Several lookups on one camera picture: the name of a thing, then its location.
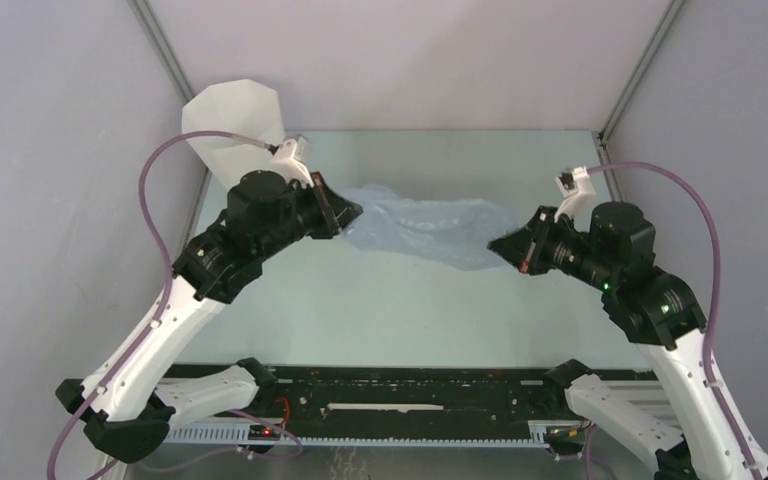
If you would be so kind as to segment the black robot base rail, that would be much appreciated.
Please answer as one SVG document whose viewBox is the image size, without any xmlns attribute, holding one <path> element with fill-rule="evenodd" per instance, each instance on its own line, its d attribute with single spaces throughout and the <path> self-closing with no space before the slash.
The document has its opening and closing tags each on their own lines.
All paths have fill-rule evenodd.
<svg viewBox="0 0 768 480">
<path fill-rule="evenodd" d="M 246 412 L 305 436 L 432 439 L 572 437 L 590 421 L 537 369 L 274 366 Z"/>
</svg>

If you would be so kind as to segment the aluminium frame post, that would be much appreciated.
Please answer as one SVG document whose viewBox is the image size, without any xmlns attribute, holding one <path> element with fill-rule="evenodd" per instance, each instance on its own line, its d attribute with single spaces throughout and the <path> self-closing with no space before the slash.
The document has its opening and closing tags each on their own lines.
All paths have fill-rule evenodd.
<svg viewBox="0 0 768 480">
<path fill-rule="evenodd" d="M 713 80 L 735 22 L 727 1 L 666 1 L 602 139 L 608 178 L 655 225 L 656 261 L 693 291 L 708 321 L 711 361 L 721 288 L 721 252 L 712 200 L 707 121 Z"/>
<path fill-rule="evenodd" d="M 125 338 L 159 294 L 166 271 L 145 224 L 140 199 L 148 200 L 155 226 L 171 252 L 183 246 L 204 200 L 209 173 L 191 149 L 180 143 L 163 153 L 139 185 L 154 149 L 181 131 L 183 106 L 197 89 L 174 45 L 160 1 L 121 1 L 122 32 L 113 50 L 118 67 L 106 105 L 115 109 L 109 142 L 114 147 L 113 176 L 119 187 L 107 200 L 117 215 L 111 248 L 101 262 L 109 337 Z"/>
</svg>

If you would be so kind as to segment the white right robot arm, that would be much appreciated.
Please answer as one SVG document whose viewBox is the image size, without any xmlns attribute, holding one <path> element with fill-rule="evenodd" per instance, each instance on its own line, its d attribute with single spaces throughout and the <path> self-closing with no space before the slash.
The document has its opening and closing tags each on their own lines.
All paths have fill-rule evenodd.
<svg viewBox="0 0 768 480">
<path fill-rule="evenodd" d="M 548 371 L 545 411 L 597 424 L 657 479 L 768 479 L 768 454 L 739 418 L 717 365 L 703 358 L 708 321 L 692 289 L 656 266 L 655 227 L 635 205 L 596 206 L 578 231 L 542 206 L 489 249 L 527 275 L 560 271 L 597 289 L 603 310 L 647 360 L 676 416 L 669 427 L 613 393 L 570 360 Z"/>
</svg>

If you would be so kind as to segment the right aluminium frame post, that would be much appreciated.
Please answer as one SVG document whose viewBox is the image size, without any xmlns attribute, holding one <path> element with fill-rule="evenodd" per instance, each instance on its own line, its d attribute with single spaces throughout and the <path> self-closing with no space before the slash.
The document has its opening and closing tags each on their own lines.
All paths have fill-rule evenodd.
<svg viewBox="0 0 768 480">
<path fill-rule="evenodd" d="M 712 200 L 707 121 L 713 80 L 735 22 L 727 1 L 666 1 L 602 139 L 608 178 L 655 225 L 656 261 L 693 291 L 708 321 L 711 361 L 721 288 L 721 252 Z"/>
</svg>

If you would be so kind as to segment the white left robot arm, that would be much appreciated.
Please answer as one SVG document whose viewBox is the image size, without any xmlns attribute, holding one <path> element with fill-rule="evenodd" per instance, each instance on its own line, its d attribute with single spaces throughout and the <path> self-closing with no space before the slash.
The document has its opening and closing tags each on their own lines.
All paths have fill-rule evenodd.
<svg viewBox="0 0 768 480">
<path fill-rule="evenodd" d="M 227 193 L 227 205 L 189 241 L 156 305 L 92 375 L 67 379 L 61 404 L 84 424 L 89 442 L 122 463 L 146 458 L 181 426 L 245 409 L 264 416 L 277 380 L 246 358 L 202 378 L 163 385 L 183 348 L 263 273 L 264 263 L 299 240 L 328 240 L 363 213 L 314 172 L 308 182 L 258 170 Z"/>
</svg>

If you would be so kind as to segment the light blue plastic trash bag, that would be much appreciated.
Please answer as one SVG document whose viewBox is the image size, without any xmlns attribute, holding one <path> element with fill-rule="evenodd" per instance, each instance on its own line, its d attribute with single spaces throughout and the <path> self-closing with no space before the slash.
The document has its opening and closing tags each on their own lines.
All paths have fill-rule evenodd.
<svg viewBox="0 0 768 480">
<path fill-rule="evenodd" d="M 519 227 L 509 211 L 484 199 L 414 200 L 375 184 L 340 194 L 363 209 L 344 233 L 353 247 L 404 254 L 461 271 L 503 266 L 488 244 Z"/>
</svg>

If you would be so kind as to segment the white octagonal trash bin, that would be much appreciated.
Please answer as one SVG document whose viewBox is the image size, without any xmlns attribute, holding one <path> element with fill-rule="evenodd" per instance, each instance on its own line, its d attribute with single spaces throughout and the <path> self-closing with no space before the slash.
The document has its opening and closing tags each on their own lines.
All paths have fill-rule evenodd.
<svg viewBox="0 0 768 480">
<path fill-rule="evenodd" d="M 269 145 L 285 138 L 277 91 L 250 79 L 205 88 L 183 107 L 181 127 L 184 133 L 224 131 Z M 226 191 L 272 158 L 263 149 L 224 137 L 192 138 L 188 143 Z"/>
</svg>

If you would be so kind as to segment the left aluminium frame post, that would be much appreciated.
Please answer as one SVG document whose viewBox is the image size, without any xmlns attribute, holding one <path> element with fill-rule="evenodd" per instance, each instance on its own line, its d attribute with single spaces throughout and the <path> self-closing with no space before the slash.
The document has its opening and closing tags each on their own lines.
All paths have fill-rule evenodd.
<svg viewBox="0 0 768 480">
<path fill-rule="evenodd" d="M 114 147 L 113 176 L 119 187 L 107 200 L 117 215 L 111 248 L 101 262 L 109 337 L 125 338 L 159 294 L 166 271 L 145 224 L 140 199 L 148 200 L 155 226 L 171 252 L 183 246 L 204 200 L 209 173 L 191 149 L 180 143 L 163 153 L 139 185 L 154 149 L 181 131 L 183 106 L 197 89 L 174 45 L 160 1 L 121 1 L 122 32 L 113 50 L 118 67 L 106 105 L 115 109 L 109 142 Z"/>
</svg>

